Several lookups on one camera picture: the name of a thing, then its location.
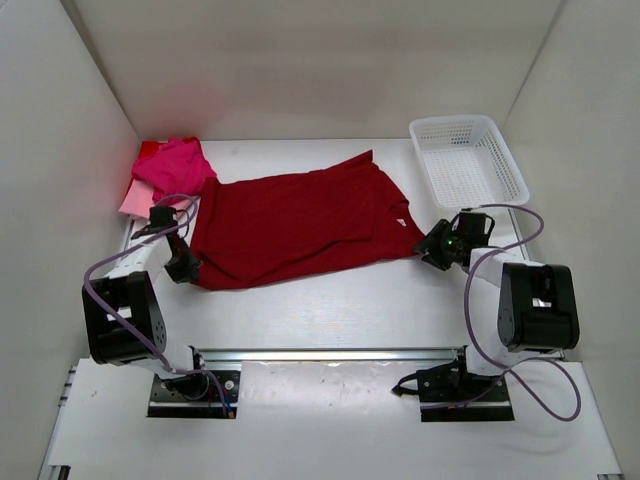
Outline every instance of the magenta cloth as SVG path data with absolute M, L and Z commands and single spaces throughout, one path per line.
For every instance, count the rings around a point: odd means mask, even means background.
M 174 193 L 200 195 L 204 181 L 216 176 L 204 158 L 200 141 L 187 140 L 170 138 L 167 143 L 157 144 L 154 153 L 138 157 L 133 164 L 131 176 L 153 186 L 154 202 Z M 177 198 L 169 203 L 179 201 Z

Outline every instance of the white table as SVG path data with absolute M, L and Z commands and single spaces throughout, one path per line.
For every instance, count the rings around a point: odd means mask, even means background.
M 437 211 L 408 140 L 204 142 L 221 181 L 324 168 L 373 148 L 376 163 L 411 202 L 426 233 Z M 516 239 L 494 211 L 492 243 Z M 168 334 L 208 349 L 402 349 L 469 342 L 465 275 L 398 260 L 234 292 L 156 283 Z M 474 323 L 496 321 L 498 289 L 478 281 Z M 335 353 L 328 358 L 335 358 Z M 309 358 L 322 358 L 312 354 Z M 80 362 L 49 462 L 91 478 L 575 478 L 618 465 L 581 364 L 567 364 L 583 396 L 572 424 L 548 417 L 509 382 L 515 422 L 422 424 L 415 398 L 390 388 L 414 362 L 242 364 L 235 421 L 148 419 L 151 374 Z M 555 369 L 518 367 L 552 408 L 572 411 Z

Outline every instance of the red cloth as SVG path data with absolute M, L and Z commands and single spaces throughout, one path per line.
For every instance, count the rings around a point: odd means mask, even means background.
M 205 179 L 216 174 L 204 158 L 200 141 L 191 137 L 170 138 L 167 143 L 142 142 L 131 175 L 153 186 L 156 203 L 174 193 L 200 195 Z M 176 198 L 168 203 L 179 201 Z
M 424 235 L 369 151 L 326 170 L 205 182 L 197 284 L 247 288 L 412 255 Z

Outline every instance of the black mounting plate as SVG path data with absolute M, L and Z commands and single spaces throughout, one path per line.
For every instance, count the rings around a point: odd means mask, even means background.
M 472 375 L 464 371 L 464 363 L 454 361 L 445 365 L 418 370 L 418 396 L 422 422 L 502 422 L 514 420 L 507 383 L 497 383 L 490 377 Z M 455 386 L 452 378 L 463 381 Z M 464 402 L 489 392 L 465 407 L 426 408 L 449 402 Z
M 220 385 L 225 388 L 225 383 L 233 382 L 233 387 L 226 389 L 231 403 L 231 411 L 234 418 L 238 412 L 238 394 L 240 392 L 239 370 L 212 370 Z M 177 392 L 171 392 L 162 386 L 162 380 L 155 375 L 149 395 L 147 417 L 153 418 L 217 418 L 228 419 L 222 415 L 222 403 L 215 386 L 211 385 L 211 393 L 208 391 L 197 400 L 188 400 Z

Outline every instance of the red garment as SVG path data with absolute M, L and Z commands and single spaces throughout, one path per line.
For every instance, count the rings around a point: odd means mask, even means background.
M 191 249 L 197 284 L 222 290 L 408 257 L 423 237 L 368 151 L 309 173 L 207 179 Z
M 174 193 L 200 195 L 205 179 L 216 174 L 204 158 L 200 141 L 191 137 L 170 138 L 167 143 L 142 142 L 131 175 L 152 185 L 153 201 L 158 202 Z M 179 201 L 176 198 L 168 203 Z

